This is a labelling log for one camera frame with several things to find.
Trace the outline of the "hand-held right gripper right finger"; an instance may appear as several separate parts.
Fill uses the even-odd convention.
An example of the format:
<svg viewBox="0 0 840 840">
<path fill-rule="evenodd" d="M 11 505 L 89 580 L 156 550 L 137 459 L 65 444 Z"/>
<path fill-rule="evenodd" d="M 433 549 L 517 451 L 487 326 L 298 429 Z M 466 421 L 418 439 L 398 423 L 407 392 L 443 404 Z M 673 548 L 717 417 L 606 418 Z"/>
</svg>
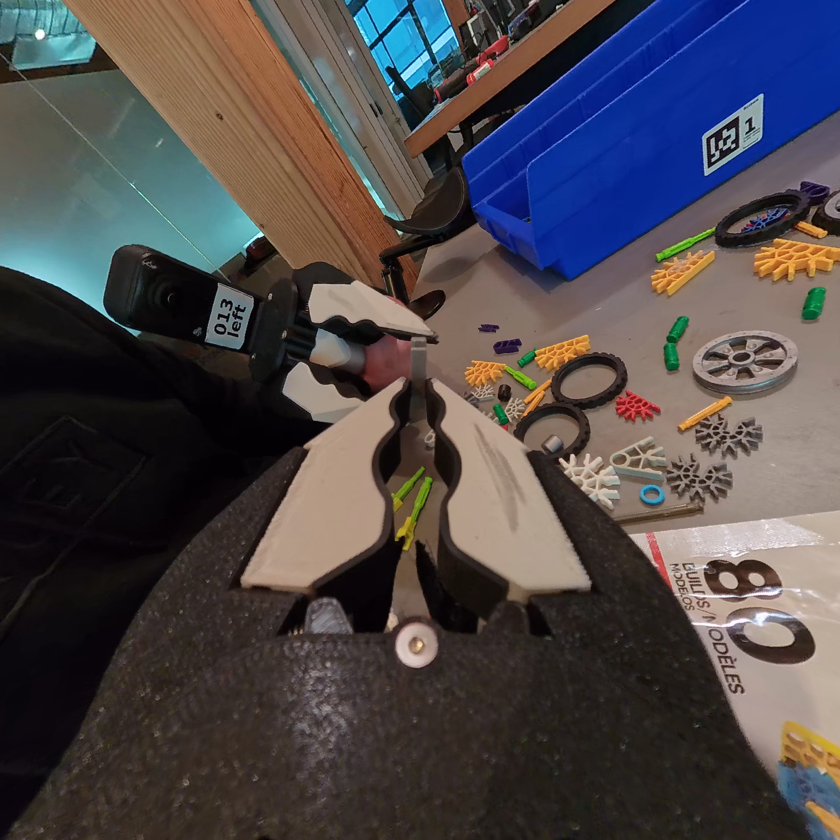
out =
<svg viewBox="0 0 840 840">
<path fill-rule="evenodd" d="M 591 581 L 529 458 L 532 451 L 441 381 L 427 381 L 426 410 L 445 487 L 437 538 L 443 593 L 488 622 L 511 604 L 530 632 L 549 632 L 534 598 L 584 594 Z"/>
</svg>

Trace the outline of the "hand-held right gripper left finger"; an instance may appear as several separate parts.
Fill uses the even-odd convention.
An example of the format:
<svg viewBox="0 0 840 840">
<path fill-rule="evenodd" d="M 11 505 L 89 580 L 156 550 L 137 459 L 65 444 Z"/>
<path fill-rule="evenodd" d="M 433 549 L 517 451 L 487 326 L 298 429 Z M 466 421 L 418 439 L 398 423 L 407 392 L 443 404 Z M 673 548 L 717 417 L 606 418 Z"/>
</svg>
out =
<svg viewBox="0 0 840 840">
<path fill-rule="evenodd" d="M 356 630 L 384 628 L 400 553 L 386 484 L 410 402 L 410 381 L 398 380 L 306 444 L 242 587 L 331 596 Z"/>
</svg>

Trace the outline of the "grey connector piece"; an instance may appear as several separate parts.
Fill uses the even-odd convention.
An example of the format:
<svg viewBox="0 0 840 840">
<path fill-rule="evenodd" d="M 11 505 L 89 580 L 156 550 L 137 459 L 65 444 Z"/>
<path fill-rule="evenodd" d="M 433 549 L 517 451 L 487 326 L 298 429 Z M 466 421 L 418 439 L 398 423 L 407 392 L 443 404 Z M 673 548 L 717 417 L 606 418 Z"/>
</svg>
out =
<svg viewBox="0 0 840 840">
<path fill-rule="evenodd" d="M 411 339 L 411 401 L 409 421 L 417 424 L 426 416 L 427 340 L 422 337 Z"/>
</svg>

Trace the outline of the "blue bin with square label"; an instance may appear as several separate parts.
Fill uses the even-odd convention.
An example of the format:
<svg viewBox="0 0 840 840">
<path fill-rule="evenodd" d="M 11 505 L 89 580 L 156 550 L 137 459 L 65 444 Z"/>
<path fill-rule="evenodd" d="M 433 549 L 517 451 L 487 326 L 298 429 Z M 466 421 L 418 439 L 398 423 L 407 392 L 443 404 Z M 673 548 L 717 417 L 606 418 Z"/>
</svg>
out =
<svg viewBox="0 0 840 840">
<path fill-rule="evenodd" d="M 839 108 L 838 1 L 652 3 L 465 155 L 478 223 L 573 279 Z"/>
</svg>

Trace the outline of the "person's left hand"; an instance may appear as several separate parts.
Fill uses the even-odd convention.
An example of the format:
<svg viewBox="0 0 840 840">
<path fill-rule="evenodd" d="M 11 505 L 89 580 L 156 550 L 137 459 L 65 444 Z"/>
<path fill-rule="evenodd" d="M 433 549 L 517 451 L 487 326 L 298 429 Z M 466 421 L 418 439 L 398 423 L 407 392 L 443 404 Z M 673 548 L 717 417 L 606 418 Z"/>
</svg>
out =
<svg viewBox="0 0 840 840">
<path fill-rule="evenodd" d="M 378 393 L 400 378 L 412 378 L 412 342 L 385 335 L 364 347 L 362 380 Z"/>
</svg>

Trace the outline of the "black rubber tyre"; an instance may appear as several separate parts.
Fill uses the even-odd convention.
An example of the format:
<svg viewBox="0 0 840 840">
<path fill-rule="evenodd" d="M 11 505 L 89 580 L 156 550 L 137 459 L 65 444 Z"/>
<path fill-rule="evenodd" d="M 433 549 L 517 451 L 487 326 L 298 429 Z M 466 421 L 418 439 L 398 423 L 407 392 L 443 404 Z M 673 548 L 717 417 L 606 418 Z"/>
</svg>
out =
<svg viewBox="0 0 840 840">
<path fill-rule="evenodd" d="M 774 207 L 788 209 L 789 214 L 784 221 L 750 234 L 740 233 L 742 227 L 751 218 Z M 752 199 L 731 211 L 718 223 L 715 232 L 716 243 L 719 247 L 726 249 L 766 245 L 782 237 L 798 222 L 803 221 L 810 209 L 808 197 L 799 191 L 788 190 Z"/>
<path fill-rule="evenodd" d="M 614 380 L 609 387 L 586 397 L 570 397 L 563 393 L 565 380 L 576 371 L 589 366 L 602 366 L 614 373 Z M 627 368 L 620 358 L 610 353 L 592 352 L 576 356 L 565 362 L 555 373 L 551 381 L 551 392 L 557 403 L 567 404 L 582 411 L 603 406 L 620 396 L 627 384 Z"/>
<path fill-rule="evenodd" d="M 568 459 L 572 455 L 577 456 L 582 454 L 590 441 L 592 433 L 591 425 L 587 416 L 579 407 L 566 402 L 555 402 L 539 407 L 531 414 L 523 415 L 513 432 L 514 437 L 524 442 L 528 431 L 533 425 L 555 416 L 565 416 L 574 421 L 578 429 L 577 436 L 571 444 L 565 445 L 562 448 L 544 449 L 543 452 L 556 459 Z"/>
</svg>

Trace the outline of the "white snowflake connector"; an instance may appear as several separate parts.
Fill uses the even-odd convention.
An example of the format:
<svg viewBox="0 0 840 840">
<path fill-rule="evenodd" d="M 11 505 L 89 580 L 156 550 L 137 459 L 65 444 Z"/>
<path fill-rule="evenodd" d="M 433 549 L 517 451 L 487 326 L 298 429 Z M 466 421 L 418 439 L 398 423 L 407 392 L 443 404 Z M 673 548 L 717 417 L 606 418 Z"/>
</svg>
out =
<svg viewBox="0 0 840 840">
<path fill-rule="evenodd" d="M 585 454 L 578 458 L 570 455 L 568 458 L 560 458 L 559 466 L 588 498 L 608 510 L 614 510 L 614 501 L 620 500 L 618 487 L 621 479 L 613 467 L 604 466 L 601 457 Z"/>
</svg>

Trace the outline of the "long grey rod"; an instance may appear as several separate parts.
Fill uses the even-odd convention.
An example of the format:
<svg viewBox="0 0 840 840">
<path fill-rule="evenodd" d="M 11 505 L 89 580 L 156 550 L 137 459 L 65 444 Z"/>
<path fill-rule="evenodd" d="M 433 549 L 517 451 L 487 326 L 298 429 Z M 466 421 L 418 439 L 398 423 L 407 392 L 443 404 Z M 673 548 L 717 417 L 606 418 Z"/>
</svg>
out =
<svg viewBox="0 0 840 840">
<path fill-rule="evenodd" d="M 668 507 L 656 507 L 650 510 L 614 516 L 616 524 L 627 525 L 643 522 L 655 522 L 671 518 L 680 518 L 704 512 L 704 506 L 697 501 Z"/>
</svg>

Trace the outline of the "red fan connector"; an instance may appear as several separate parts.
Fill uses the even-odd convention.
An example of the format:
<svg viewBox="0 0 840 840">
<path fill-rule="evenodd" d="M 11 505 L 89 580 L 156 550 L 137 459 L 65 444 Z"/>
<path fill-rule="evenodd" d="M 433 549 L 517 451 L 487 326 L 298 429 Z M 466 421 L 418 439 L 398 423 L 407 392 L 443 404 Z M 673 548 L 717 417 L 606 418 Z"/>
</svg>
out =
<svg viewBox="0 0 840 840">
<path fill-rule="evenodd" d="M 635 423 L 636 420 L 646 422 L 661 414 L 661 408 L 642 396 L 625 390 L 623 395 L 615 401 L 616 414 L 623 420 Z"/>
</svg>

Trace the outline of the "wooden cabinet panel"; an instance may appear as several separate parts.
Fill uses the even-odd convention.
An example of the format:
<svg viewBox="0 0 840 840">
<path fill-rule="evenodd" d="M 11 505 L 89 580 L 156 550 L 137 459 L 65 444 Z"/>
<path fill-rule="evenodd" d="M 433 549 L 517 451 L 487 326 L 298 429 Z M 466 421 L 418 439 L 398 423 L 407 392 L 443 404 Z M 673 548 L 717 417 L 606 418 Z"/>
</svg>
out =
<svg viewBox="0 0 840 840">
<path fill-rule="evenodd" d="M 250 2 L 66 5 L 289 266 L 383 288 L 396 232 Z"/>
</svg>

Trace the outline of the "dark grey snowflake connector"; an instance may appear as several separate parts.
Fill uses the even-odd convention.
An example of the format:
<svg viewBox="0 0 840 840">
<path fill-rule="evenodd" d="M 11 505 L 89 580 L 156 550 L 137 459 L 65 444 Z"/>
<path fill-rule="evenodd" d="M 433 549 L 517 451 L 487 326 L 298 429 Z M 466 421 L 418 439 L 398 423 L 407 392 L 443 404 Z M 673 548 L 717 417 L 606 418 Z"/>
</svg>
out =
<svg viewBox="0 0 840 840">
<path fill-rule="evenodd" d="M 733 486 L 733 476 L 725 462 L 703 469 L 694 454 L 671 461 L 665 478 L 677 497 L 700 504 L 708 498 L 717 501 L 725 497 Z"/>
<path fill-rule="evenodd" d="M 734 428 L 720 414 L 709 416 L 696 426 L 696 444 L 709 454 L 736 458 L 757 450 L 763 441 L 763 427 L 753 417 L 742 420 Z"/>
</svg>

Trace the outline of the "background wooden table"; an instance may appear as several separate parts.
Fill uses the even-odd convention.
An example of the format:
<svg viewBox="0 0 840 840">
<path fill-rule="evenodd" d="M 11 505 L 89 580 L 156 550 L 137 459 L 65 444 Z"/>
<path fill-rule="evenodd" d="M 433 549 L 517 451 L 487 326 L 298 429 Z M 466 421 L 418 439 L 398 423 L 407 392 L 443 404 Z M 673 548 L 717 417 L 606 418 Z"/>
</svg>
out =
<svg viewBox="0 0 840 840">
<path fill-rule="evenodd" d="M 555 11 L 544 23 L 510 47 L 486 75 L 456 97 L 436 106 L 405 139 L 410 157 L 417 157 L 448 131 L 466 121 L 612 4 L 611 1 L 569 1 Z"/>
</svg>

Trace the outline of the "printed construction toy bag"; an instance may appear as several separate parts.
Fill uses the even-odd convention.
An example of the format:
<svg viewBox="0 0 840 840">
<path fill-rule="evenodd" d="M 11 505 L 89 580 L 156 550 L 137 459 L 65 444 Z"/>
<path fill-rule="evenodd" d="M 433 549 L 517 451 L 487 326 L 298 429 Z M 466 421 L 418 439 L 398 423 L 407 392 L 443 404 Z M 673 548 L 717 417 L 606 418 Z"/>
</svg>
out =
<svg viewBox="0 0 840 840">
<path fill-rule="evenodd" d="M 838 838 L 839 512 L 633 540 L 696 629 L 787 804 L 811 838 Z"/>
</svg>

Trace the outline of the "grey wheel hub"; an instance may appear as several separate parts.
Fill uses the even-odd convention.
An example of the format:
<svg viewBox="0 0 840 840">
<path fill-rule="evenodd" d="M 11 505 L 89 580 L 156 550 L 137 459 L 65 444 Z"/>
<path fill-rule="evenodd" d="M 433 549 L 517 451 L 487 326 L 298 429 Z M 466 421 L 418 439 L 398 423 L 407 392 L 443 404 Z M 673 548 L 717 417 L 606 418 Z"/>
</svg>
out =
<svg viewBox="0 0 840 840">
<path fill-rule="evenodd" d="M 761 393 L 786 383 L 796 371 L 799 352 L 785 336 L 740 331 L 704 344 L 692 361 L 701 386 L 723 395 Z"/>
</svg>

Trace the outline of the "lime green rod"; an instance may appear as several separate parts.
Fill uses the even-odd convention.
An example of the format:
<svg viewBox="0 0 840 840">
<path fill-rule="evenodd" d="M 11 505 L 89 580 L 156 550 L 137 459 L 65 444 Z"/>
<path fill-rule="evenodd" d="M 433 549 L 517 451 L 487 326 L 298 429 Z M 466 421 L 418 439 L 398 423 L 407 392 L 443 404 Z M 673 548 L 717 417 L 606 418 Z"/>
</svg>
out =
<svg viewBox="0 0 840 840">
<path fill-rule="evenodd" d="M 683 252 L 688 251 L 692 246 L 697 245 L 698 243 L 705 241 L 709 237 L 712 237 L 715 234 L 715 232 L 716 232 L 716 229 L 714 227 L 712 227 L 712 228 L 709 228 L 709 229 L 701 232 L 700 234 L 697 234 L 697 235 L 692 236 L 692 237 L 685 238 L 685 239 L 679 241 L 678 243 L 676 243 L 672 246 L 669 246 L 669 247 L 663 249 L 662 251 L 657 252 L 657 254 L 655 256 L 655 259 L 656 259 L 658 264 L 660 264 L 664 261 L 667 261 L 668 259 L 671 259 L 671 258 L 677 256 L 678 254 L 681 254 Z"/>
</svg>

